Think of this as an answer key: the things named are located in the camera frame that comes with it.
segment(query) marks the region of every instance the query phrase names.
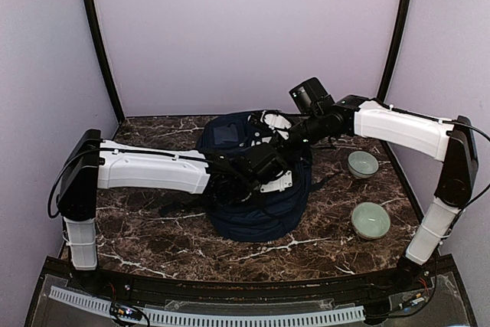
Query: light green bowl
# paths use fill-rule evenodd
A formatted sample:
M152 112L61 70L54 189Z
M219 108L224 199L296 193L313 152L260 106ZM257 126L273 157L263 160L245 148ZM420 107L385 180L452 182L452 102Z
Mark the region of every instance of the light green bowl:
M367 240L383 237L391 226L388 213L379 204L372 202L360 203L352 211L351 219L355 232Z
M374 175L380 168L376 158L368 152L356 151L348 157L349 171L359 179L367 179Z

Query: backpack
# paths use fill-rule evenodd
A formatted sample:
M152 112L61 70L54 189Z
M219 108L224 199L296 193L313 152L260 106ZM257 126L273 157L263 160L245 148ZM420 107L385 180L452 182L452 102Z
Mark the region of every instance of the backpack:
M249 123L252 112L232 113L211 120L199 138L196 149L216 149L230 156L239 154L263 137L267 128ZM296 152L292 187L284 191L259 193L236 205L204 204L216 231L227 239L246 242L276 240L294 230L306 208L312 186L312 152L309 146Z

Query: white cable tray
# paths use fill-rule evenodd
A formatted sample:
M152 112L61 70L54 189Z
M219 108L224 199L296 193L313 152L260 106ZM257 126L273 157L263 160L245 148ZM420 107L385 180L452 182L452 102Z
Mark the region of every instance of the white cable tray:
M111 302L62 289L51 287L50 299L57 300L69 306L112 318L109 314ZM361 322L365 320L364 307L355 306L345 309L329 310L324 312L288 314L283 316L208 316L202 314L189 314L166 312L164 310L142 308L148 316L152 326L186 326L186 327L322 327L329 325L343 325L345 323ZM138 322L146 325L142 319Z

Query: brown marble tabletop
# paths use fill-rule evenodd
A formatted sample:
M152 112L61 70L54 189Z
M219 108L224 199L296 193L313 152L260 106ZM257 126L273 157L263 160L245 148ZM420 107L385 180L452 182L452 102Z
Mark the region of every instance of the brown marble tabletop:
M129 118L115 141L154 149L191 149L212 117ZM195 198L176 191L144 188L100 190L97 250L104 269L144 276L199 281L293 281L367 273L394 267L414 235L418 220L377 140L344 137L336 150L313 151L313 182L341 172L309 196L299 226L268 243L238 243L220 237L201 208L158 210ZM378 173L354 178L347 157L355 150L376 156ZM391 228L380 240L362 240L351 212L363 201L381 204ZM65 249L62 257L67 259Z

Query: white wall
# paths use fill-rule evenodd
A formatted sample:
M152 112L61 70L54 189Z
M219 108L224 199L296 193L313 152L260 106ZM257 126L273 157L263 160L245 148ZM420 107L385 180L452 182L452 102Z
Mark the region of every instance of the white wall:
M96 0L126 115L295 112L317 76L373 96L399 0Z
M0 91L0 325L17 327L61 246L53 180L86 129L116 128L82 0L0 0Z
M490 132L490 0L412 0L389 103L456 118ZM490 181L490 145L478 139L477 191ZM408 149L395 149L424 209L441 165ZM452 253L479 325L490 325L490 197L461 218L443 253Z

